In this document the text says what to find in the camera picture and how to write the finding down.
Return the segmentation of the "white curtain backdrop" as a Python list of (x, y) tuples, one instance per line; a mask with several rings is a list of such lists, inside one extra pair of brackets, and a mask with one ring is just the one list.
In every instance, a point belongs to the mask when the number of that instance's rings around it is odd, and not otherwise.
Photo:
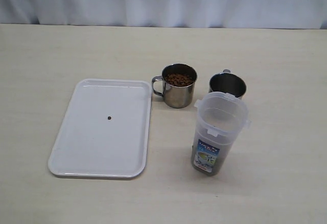
[(1, 0), (5, 24), (326, 28), (326, 0)]

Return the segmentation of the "clear plastic container with label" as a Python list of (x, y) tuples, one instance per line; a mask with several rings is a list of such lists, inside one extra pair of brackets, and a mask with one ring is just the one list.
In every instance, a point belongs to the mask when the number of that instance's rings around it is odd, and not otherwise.
[(211, 92), (194, 104), (197, 108), (192, 166), (209, 176), (221, 169), (234, 141), (248, 123), (248, 108), (235, 96)]

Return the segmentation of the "steel mug with pellets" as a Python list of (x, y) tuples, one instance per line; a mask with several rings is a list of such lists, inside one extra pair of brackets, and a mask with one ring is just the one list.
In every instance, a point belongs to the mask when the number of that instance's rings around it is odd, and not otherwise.
[(155, 95), (172, 108), (184, 108), (191, 104), (198, 75), (195, 69), (184, 63), (166, 66), (160, 76), (152, 78)]

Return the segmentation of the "white plastic tray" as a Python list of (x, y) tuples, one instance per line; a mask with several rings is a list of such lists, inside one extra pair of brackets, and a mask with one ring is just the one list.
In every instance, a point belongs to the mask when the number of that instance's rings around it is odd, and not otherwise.
[(50, 154), (49, 171), (78, 178), (140, 175), (147, 160), (151, 96), (145, 81), (80, 81)]

